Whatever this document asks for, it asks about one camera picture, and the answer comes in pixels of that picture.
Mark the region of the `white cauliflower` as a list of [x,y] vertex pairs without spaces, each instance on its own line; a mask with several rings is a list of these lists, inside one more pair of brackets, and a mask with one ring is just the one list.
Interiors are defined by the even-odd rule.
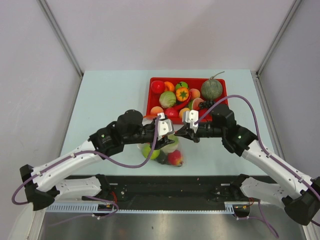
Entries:
[[179,139],[177,136],[175,136],[174,134],[171,134],[171,135],[168,135],[168,139],[173,140],[173,143],[168,144],[161,148],[161,150],[166,154],[173,153],[179,147]]

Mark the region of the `clear zip top bag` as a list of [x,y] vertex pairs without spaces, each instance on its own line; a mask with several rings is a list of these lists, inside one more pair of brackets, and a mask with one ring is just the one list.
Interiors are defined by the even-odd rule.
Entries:
[[[152,123],[152,120],[155,117],[156,116],[153,115],[144,116],[142,124],[145,125]],[[180,140],[174,134],[170,134],[168,136],[168,139],[172,140],[173,143],[166,145],[158,150],[154,150],[150,157],[150,160],[155,161],[161,165],[182,167],[184,164],[184,156],[182,153]],[[140,150],[143,157],[147,158],[151,150],[150,143],[139,143],[137,147]]]

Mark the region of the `dark purple fruit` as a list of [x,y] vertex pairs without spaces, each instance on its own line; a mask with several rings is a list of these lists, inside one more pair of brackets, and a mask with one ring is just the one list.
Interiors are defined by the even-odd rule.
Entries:
[[167,165],[168,164],[168,155],[161,150],[158,157],[155,160],[161,165]]

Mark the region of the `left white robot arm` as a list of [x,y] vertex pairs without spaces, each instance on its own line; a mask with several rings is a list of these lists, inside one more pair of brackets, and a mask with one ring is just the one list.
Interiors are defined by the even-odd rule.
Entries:
[[151,123],[143,124],[143,120],[139,111],[127,110],[116,121],[97,130],[64,156],[38,167],[29,164],[22,166],[19,171],[26,202],[32,204],[34,211],[39,211],[49,207],[57,199],[107,199],[111,188],[102,175],[83,180],[68,180],[67,177],[102,160],[123,168],[141,168],[151,159],[151,153],[144,162],[136,165],[120,163],[111,156],[121,153],[125,145],[149,144],[151,150],[155,151],[173,143],[169,135],[174,133],[174,125],[164,113],[159,113]]

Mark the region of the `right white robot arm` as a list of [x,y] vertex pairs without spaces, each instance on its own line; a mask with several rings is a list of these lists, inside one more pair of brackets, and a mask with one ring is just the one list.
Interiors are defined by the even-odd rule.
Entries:
[[211,121],[197,123],[198,112],[186,111],[184,125],[175,135],[195,143],[201,138],[221,138],[228,152],[256,165],[275,181],[265,183],[241,174],[230,188],[231,196],[237,201],[250,197],[271,203],[296,223],[303,226],[311,223],[320,210],[319,177],[302,173],[270,152],[257,134],[237,124],[234,112],[227,105],[219,104],[209,114]]

